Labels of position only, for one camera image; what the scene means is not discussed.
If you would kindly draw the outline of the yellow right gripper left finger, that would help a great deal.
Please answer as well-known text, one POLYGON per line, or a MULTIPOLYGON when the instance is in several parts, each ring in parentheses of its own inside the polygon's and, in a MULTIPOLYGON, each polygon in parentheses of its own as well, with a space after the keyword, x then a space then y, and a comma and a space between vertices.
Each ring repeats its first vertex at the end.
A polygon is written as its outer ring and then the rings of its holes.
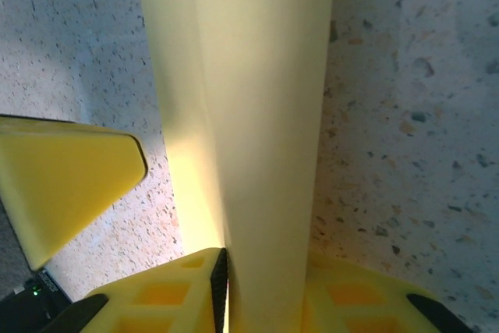
POLYGON ((228 254, 207 248, 103 285, 46 332, 223 332, 228 254))

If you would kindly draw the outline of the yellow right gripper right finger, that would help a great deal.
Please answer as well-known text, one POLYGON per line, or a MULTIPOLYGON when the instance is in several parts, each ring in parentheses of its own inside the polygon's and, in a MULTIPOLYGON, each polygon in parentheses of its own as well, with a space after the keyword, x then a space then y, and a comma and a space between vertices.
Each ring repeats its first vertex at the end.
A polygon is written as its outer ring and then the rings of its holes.
POLYGON ((310 252, 303 332, 471 332, 426 290, 310 252))

